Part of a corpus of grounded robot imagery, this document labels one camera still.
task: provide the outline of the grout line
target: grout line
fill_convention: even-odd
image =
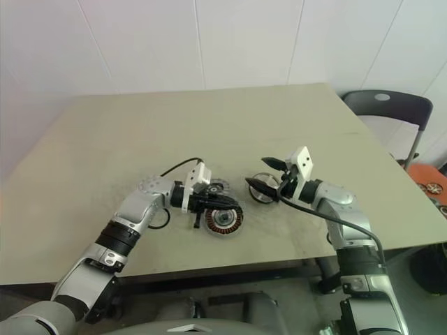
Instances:
[[[290,64],[290,66],[288,67],[288,73],[287,73],[287,78],[286,78],[286,84],[289,84],[289,83],[290,83],[291,71],[292,71],[292,64],[293,64],[293,59],[295,58],[296,45],[298,44],[298,33],[300,32],[301,19],[302,19],[302,12],[304,12],[304,9],[305,9],[305,1],[306,1],[306,0],[302,0],[302,3],[301,3],[300,17],[298,18],[298,24],[297,24],[297,26],[296,26],[295,43],[293,44],[292,57],[291,57],[291,64]]]
[[[200,66],[202,67],[202,81],[203,81],[203,89],[207,89],[207,82],[205,79],[205,67],[203,65],[203,56],[202,56],[202,42],[200,40],[200,25],[198,23],[198,11],[197,11],[197,0],[193,0],[194,7],[194,15],[196,16],[196,31],[197,31],[197,43],[198,43],[198,57],[200,60]]]
[[[20,86],[20,88],[24,87],[22,81],[19,80],[19,77],[17,76],[17,74],[8,66],[8,64],[5,64],[5,70],[9,72],[10,76],[15,80],[17,85]]]
[[[394,14],[394,17],[391,20],[390,26],[388,27],[388,30],[386,31],[386,34],[383,37],[382,43],[380,43],[379,49],[377,50],[377,53],[376,53],[376,56],[372,60],[371,66],[369,67],[368,72],[366,72],[365,78],[363,79],[362,84],[360,84],[360,88],[359,89],[363,89],[363,87],[364,87],[364,85],[366,83],[366,80],[367,80],[369,74],[371,73],[372,67],[374,66],[374,63],[376,63],[377,57],[379,56],[380,51],[382,50],[382,47],[385,44],[385,41],[386,41],[386,39],[388,37],[388,34],[391,31],[391,27],[393,27],[394,21],[396,20],[397,14],[399,14],[400,8],[402,7],[403,3],[404,3],[404,0],[401,0],[400,3],[399,3],[399,7],[397,7],[396,13]]]
[[[91,36],[91,38],[93,38],[93,42],[95,43],[96,49],[98,50],[99,55],[102,58],[104,69],[105,69],[105,71],[106,71],[110,81],[112,82],[113,87],[115,88],[115,93],[120,94],[121,91],[119,90],[119,88],[117,87],[115,82],[113,81],[112,73],[110,72],[110,67],[109,67],[107,61],[105,60],[104,54],[103,54],[101,48],[99,47],[99,44],[98,44],[98,41],[96,40],[95,35],[93,34],[93,30],[91,29],[90,22],[87,19],[87,16],[85,15],[84,8],[82,7],[82,5],[80,3],[80,0],[76,0],[76,2],[78,3],[78,6],[79,6],[79,9],[80,9],[80,11],[82,13],[82,16],[84,18],[84,21],[85,21],[85,23],[86,23],[86,25],[87,25],[87,27],[89,29],[90,36]]]
[[[430,89],[430,87],[433,85],[433,83],[438,79],[438,77],[441,75],[442,70],[447,66],[447,60],[442,64],[441,68],[439,69],[438,73],[434,76],[432,81],[428,84],[427,88],[424,90],[424,92],[421,94],[421,96],[424,96],[427,91]]]

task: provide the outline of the black chair backrest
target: black chair backrest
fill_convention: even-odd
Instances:
[[[419,125],[424,131],[433,110],[430,100],[394,91],[352,91],[343,96],[343,101],[356,115],[390,117]]]

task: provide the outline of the orange object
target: orange object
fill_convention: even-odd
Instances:
[[[412,164],[408,173],[427,197],[436,201],[441,213],[447,217],[447,177],[427,164]]]

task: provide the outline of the chair leg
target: chair leg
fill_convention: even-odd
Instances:
[[[413,145],[411,146],[411,149],[410,149],[410,154],[408,155],[408,158],[405,160],[405,165],[404,165],[405,171],[408,171],[410,163],[414,158],[414,154],[416,153],[416,149],[419,145],[422,134],[423,134],[423,131],[418,131],[418,134],[416,135],[416,137],[414,139]]]

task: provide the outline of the wheel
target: wheel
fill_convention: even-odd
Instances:
[[[442,186],[437,183],[429,183],[426,187],[427,191],[431,194],[441,194],[443,191]]]
[[[439,211],[440,211],[444,216],[447,216],[447,206],[439,206]]]

